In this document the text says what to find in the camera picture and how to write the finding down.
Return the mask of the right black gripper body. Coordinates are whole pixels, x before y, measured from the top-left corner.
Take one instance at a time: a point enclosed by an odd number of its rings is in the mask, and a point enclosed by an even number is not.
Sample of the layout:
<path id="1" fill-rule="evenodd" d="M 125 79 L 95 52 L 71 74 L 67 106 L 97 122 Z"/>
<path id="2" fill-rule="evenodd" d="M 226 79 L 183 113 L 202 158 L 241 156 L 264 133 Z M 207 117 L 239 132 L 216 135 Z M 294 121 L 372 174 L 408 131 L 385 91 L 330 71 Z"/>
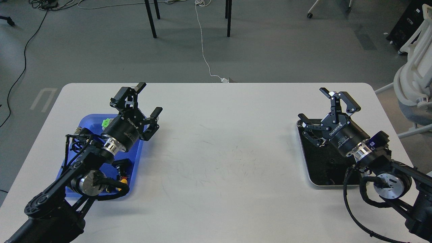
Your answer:
<path id="1" fill-rule="evenodd" d="M 322 132 L 322 137 L 329 140 L 330 144 L 338 149 L 342 156 L 348 157 L 353 148 L 359 143 L 370 138 L 366 132 L 361 129 L 351 118 L 341 113 L 337 115 L 337 119 L 329 114 L 321 120 L 324 127 L 328 127 L 328 131 Z"/>

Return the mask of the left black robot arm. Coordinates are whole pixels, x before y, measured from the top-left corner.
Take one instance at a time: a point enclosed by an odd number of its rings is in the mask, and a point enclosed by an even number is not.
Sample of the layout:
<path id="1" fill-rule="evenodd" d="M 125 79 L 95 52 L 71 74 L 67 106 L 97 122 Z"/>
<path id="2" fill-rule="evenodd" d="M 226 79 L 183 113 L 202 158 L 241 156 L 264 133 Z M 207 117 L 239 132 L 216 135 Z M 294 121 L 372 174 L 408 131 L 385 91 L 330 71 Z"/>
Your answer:
<path id="1" fill-rule="evenodd" d="M 145 116 L 138 107 L 138 95 L 146 83 L 122 87 L 110 106 L 118 115 L 103 122 L 102 134 L 78 127 L 66 135 L 65 157 L 59 177 L 28 202 L 28 220 L 8 239 L 8 243 L 69 243 L 83 233 L 85 216 L 93 203 L 114 200 L 130 191 L 128 158 L 115 160 L 138 140 L 148 141 L 159 129 L 156 107 Z"/>

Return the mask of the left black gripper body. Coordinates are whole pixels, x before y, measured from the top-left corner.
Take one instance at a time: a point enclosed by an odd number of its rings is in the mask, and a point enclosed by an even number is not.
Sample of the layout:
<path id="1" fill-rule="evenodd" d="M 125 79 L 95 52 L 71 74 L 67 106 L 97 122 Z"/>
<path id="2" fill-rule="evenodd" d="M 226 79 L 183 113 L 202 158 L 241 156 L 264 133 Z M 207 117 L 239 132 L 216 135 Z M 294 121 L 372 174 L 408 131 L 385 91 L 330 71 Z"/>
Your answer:
<path id="1" fill-rule="evenodd" d="M 142 135 L 147 126 L 144 123 L 145 119 L 145 116 L 127 115 L 123 117 L 118 115 L 103 130 L 101 136 L 114 138 L 123 146 L 133 146 L 138 140 L 145 140 Z"/>

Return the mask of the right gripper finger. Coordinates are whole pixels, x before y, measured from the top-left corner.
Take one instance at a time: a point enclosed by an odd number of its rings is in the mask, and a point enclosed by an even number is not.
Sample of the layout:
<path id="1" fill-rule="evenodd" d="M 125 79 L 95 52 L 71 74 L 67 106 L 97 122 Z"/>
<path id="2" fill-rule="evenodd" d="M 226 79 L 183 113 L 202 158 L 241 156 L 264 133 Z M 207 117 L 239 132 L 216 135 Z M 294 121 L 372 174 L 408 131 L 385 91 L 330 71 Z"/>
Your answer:
<path id="1" fill-rule="evenodd" d="M 319 89 L 330 99 L 330 112 L 321 121 L 324 126 L 335 126 L 346 123 L 349 116 L 361 110 L 361 106 L 347 92 L 330 92 L 326 88 Z"/>
<path id="2" fill-rule="evenodd" d="M 314 146 L 321 147 L 330 143 L 333 131 L 333 116 L 329 113 L 323 120 L 309 119 L 303 113 L 298 114 L 302 121 L 304 131 L 302 135 Z"/>

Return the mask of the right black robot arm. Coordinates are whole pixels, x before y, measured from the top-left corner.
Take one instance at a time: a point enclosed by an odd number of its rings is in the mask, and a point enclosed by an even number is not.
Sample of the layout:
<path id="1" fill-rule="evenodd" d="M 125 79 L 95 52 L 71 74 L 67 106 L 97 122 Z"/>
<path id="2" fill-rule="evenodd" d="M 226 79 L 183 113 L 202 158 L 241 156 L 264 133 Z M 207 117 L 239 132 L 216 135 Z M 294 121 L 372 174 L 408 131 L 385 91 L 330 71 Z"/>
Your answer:
<path id="1" fill-rule="evenodd" d="M 330 92 L 324 87 L 320 91 L 330 100 L 330 112 L 323 119 L 298 114 L 297 126 L 303 128 L 301 135 L 315 147 L 331 144 L 341 156 L 354 157 L 342 183 L 344 203 L 352 220 L 370 237 L 396 242 L 366 228 L 352 214 L 347 199 L 348 180 L 355 171 L 368 172 L 358 184 L 363 201 L 379 209 L 395 209 L 405 218 L 410 233 L 431 242 L 431 176 L 392 159 L 389 136 L 384 131 L 371 137 L 351 119 L 361 107 L 349 93 Z"/>

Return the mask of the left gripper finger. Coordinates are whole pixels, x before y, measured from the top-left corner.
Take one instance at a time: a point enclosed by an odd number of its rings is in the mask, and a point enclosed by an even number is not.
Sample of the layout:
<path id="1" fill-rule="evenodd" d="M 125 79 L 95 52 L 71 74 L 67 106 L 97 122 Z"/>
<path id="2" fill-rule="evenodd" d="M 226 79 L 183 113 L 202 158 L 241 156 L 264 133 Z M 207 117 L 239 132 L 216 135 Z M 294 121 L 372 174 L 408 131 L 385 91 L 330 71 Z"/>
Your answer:
<path id="1" fill-rule="evenodd" d="M 134 87 L 122 87 L 114 98 L 110 98 L 110 106 L 118 110 L 117 117 L 122 116 L 125 112 L 134 112 L 137 117 L 144 117 L 144 114 L 138 108 L 138 94 L 145 86 L 145 82 L 140 82 Z"/>
<path id="2" fill-rule="evenodd" d="M 158 116 L 163 111 L 162 107 L 156 107 L 151 115 L 147 118 L 144 118 L 139 123 L 139 139 L 148 141 L 153 137 L 156 131 L 159 129 L 158 125 Z"/>

